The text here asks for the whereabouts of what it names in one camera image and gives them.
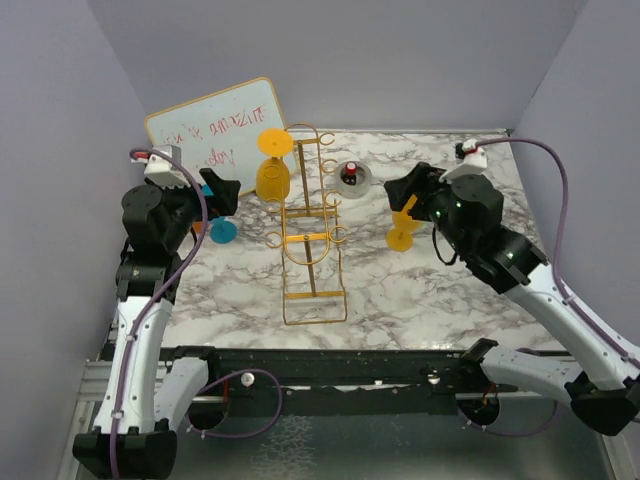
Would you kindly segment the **yellow plastic wine glass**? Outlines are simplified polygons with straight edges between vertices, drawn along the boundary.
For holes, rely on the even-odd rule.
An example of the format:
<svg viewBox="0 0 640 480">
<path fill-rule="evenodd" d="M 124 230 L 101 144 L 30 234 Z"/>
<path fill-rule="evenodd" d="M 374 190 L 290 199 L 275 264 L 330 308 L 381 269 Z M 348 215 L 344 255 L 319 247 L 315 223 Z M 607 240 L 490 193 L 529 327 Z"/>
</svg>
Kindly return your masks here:
<svg viewBox="0 0 640 480">
<path fill-rule="evenodd" d="M 416 202 L 417 197 L 412 195 L 401 211 L 392 212 L 393 227 L 387 232 L 385 240 L 393 251 L 408 251 L 413 246 L 413 233 L 423 225 L 423 221 L 415 220 L 409 214 Z"/>
<path fill-rule="evenodd" d="M 284 157 L 293 151 L 293 138 L 283 129 L 270 128 L 258 136 L 257 146 L 267 158 L 256 173 L 256 195 L 263 201 L 283 202 L 290 192 L 290 170 Z"/>
</svg>

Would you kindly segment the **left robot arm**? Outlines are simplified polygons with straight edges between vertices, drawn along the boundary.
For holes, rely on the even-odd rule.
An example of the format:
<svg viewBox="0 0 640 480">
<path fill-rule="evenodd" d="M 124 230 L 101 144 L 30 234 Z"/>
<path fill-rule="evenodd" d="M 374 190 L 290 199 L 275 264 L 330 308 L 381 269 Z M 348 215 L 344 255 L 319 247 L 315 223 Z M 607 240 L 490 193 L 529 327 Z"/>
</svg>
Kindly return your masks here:
<svg viewBox="0 0 640 480">
<path fill-rule="evenodd" d="M 73 455 L 98 479 L 166 479 L 177 454 L 177 430 L 196 394 L 220 385 L 208 354 L 174 360 L 157 378 L 165 329 L 188 262 L 178 249 L 197 221 L 235 214 L 241 184 L 212 169 L 201 186 L 145 183 L 122 198 L 127 250 L 116 273 L 117 337 L 106 391 L 89 432 Z"/>
</svg>

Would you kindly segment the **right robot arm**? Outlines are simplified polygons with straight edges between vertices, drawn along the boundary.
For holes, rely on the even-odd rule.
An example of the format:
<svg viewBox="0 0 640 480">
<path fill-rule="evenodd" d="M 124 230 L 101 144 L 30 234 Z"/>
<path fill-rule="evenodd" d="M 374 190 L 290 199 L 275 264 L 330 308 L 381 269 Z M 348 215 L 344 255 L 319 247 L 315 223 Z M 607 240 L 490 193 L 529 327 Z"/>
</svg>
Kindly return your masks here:
<svg viewBox="0 0 640 480">
<path fill-rule="evenodd" d="M 385 182 L 391 210 L 432 223 L 474 277 L 531 314 L 573 357 L 554 361 L 481 339 L 463 356 L 461 383 L 535 392 L 569 406 L 592 430 L 619 434 L 639 413 L 638 348 L 613 346 L 618 336 L 600 319 L 587 326 L 586 304 L 563 298 L 544 253 L 503 225 L 504 197 L 488 178 L 465 174 L 447 183 L 441 173 L 420 162 Z"/>
</svg>

